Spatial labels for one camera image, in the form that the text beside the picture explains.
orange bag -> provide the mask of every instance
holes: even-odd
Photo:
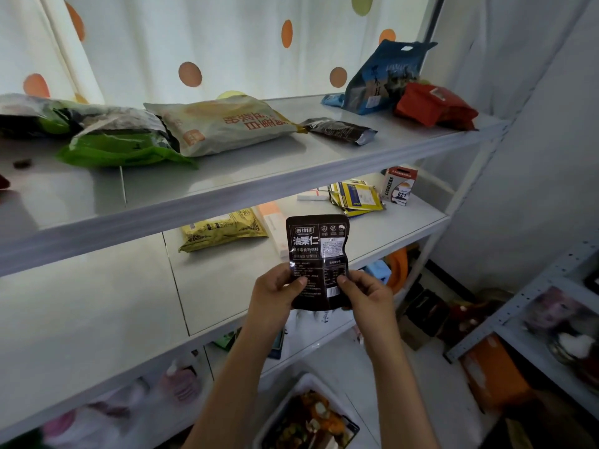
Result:
[[[479,113],[464,99],[446,88],[411,82],[395,106],[393,113],[412,118],[427,127],[443,126],[458,130],[474,130],[472,122]]]

blue bag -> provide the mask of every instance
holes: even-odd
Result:
[[[397,104],[406,85],[418,79],[426,52],[436,45],[383,40],[349,82],[343,108],[366,115]]]

gold package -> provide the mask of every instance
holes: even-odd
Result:
[[[181,227],[185,243],[179,252],[193,252],[240,238],[268,236],[251,208]]]

pink bottle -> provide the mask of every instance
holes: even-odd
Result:
[[[189,369],[179,369],[176,361],[173,361],[162,377],[162,387],[182,405],[196,400],[201,391],[198,378]]]

orange box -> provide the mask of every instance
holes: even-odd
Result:
[[[495,334],[479,342],[460,362],[482,409],[501,409],[534,398],[532,388]]]

